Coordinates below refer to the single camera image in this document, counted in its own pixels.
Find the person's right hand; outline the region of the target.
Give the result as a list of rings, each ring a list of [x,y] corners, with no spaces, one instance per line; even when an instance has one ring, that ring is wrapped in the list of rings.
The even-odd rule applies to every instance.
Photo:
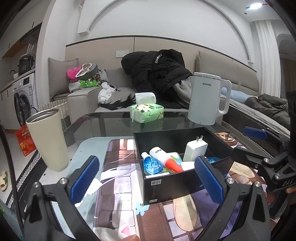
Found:
[[[296,186],[292,186],[290,188],[287,188],[285,191],[287,194],[294,193],[294,192],[296,192]]]

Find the person's left hand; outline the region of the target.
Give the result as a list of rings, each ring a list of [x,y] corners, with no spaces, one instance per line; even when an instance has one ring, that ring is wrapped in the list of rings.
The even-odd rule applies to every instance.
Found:
[[[137,235],[130,235],[128,237],[123,238],[121,241],[140,241]]]

